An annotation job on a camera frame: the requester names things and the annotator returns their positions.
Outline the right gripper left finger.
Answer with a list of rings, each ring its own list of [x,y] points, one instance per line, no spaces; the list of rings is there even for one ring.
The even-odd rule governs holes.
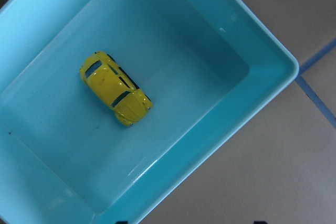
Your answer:
[[[115,224],[128,224],[129,222],[127,220],[121,220],[117,221]]]

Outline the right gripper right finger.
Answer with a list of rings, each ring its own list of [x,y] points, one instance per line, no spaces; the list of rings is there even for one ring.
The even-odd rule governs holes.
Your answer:
[[[267,224],[267,221],[265,220],[255,220],[253,224]]]

